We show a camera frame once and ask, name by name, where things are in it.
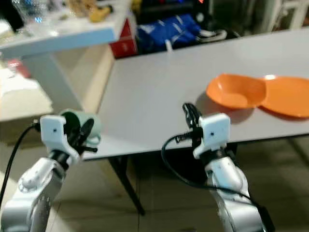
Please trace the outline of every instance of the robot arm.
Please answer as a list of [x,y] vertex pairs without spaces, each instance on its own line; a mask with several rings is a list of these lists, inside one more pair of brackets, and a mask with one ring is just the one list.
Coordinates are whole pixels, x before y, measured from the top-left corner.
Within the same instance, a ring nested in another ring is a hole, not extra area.
[[[242,170],[225,152],[229,139],[230,118],[226,114],[204,117],[190,103],[183,105],[186,121],[192,131],[178,138],[176,142],[191,138],[195,148],[193,155],[200,159],[207,175],[207,189],[210,187],[218,205],[218,215],[226,232],[272,232],[275,230],[267,210],[250,198],[248,181]],[[162,154],[163,161],[171,169]],[[190,184],[183,177],[183,182]]]
[[50,156],[40,158],[19,179],[17,190],[2,213],[3,232],[45,231],[51,204],[61,189],[66,170],[78,162],[85,150],[97,151],[85,146],[94,119],[89,115],[81,122],[75,114],[78,113],[67,111],[62,116],[41,117],[41,138]]

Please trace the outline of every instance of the orange plate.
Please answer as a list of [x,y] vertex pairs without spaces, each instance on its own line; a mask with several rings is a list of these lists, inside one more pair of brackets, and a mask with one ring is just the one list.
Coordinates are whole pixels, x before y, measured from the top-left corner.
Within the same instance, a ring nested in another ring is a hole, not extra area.
[[309,80],[300,77],[267,75],[267,98],[262,106],[276,113],[309,117]]
[[263,80],[235,74],[221,74],[206,88],[206,94],[214,102],[229,108],[254,108],[266,98]]

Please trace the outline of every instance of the red box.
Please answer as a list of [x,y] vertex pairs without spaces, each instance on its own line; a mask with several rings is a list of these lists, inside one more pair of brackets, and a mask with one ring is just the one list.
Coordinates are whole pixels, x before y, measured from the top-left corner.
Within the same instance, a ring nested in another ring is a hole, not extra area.
[[118,42],[110,44],[115,58],[128,57],[137,54],[135,40],[122,39]]
[[129,15],[120,34],[120,39],[110,44],[115,58],[128,57],[138,53],[135,42],[135,31],[135,18]]

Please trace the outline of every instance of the blue cloth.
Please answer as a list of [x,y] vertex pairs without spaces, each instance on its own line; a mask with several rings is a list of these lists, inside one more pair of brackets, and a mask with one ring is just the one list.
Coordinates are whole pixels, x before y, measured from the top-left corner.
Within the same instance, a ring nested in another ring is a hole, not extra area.
[[165,41],[172,46],[186,45],[196,41],[201,28],[191,15],[176,15],[150,24],[138,26],[138,40],[140,46],[146,50],[165,50]]

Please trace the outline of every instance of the wire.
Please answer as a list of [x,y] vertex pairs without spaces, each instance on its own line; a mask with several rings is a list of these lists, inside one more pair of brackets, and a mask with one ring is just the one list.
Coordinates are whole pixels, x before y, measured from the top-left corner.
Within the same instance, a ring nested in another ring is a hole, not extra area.
[[186,133],[186,134],[179,134],[179,135],[175,135],[171,138],[169,138],[162,146],[162,149],[161,149],[161,157],[162,157],[162,160],[164,162],[164,164],[166,165],[166,167],[168,169],[171,170],[171,172],[182,182],[184,182],[185,184],[191,186],[191,187],[194,187],[194,188],[198,188],[198,189],[208,189],[208,190],[221,190],[221,191],[224,191],[224,192],[228,192],[228,193],[233,193],[233,194],[238,194],[239,196],[241,197],[244,197],[246,199],[248,199],[252,205],[256,206],[256,207],[259,207],[259,204],[254,201],[251,197],[247,196],[246,194],[243,194],[241,192],[238,192],[238,191],[235,191],[235,190],[232,190],[230,188],[224,188],[224,187],[219,187],[219,186],[212,186],[212,185],[201,185],[201,184],[198,184],[198,183],[195,183],[195,182],[192,182],[186,178],[184,178],[183,176],[181,176],[171,165],[170,163],[168,162],[168,160],[166,159],[166,155],[165,155],[165,150],[166,150],[166,146],[173,140],[175,141],[178,141],[179,138],[183,138],[184,135],[189,135],[190,133]]
[[32,128],[36,128],[36,124],[32,124],[31,126],[29,126],[27,129],[24,130],[24,132],[20,135],[20,137],[18,138],[15,146],[14,146],[14,149],[11,153],[11,156],[10,156],[10,159],[9,159],[9,162],[8,162],[8,165],[6,166],[6,170],[5,170],[5,175],[4,175],[4,180],[3,180],[3,184],[2,184],[2,187],[1,187],[1,192],[0,192],[0,209],[1,209],[1,205],[2,205],[2,201],[3,201],[3,197],[4,197],[4,192],[5,192],[5,188],[6,188],[6,185],[7,185],[7,182],[8,182],[8,179],[9,179],[9,174],[10,174],[10,171],[11,171],[11,166],[12,166],[12,163],[13,163],[13,160],[14,160],[14,157],[15,157],[15,154],[16,154],[16,151],[20,145],[20,143],[22,142],[23,138],[25,137],[25,135],[29,132],[29,130],[31,130]]

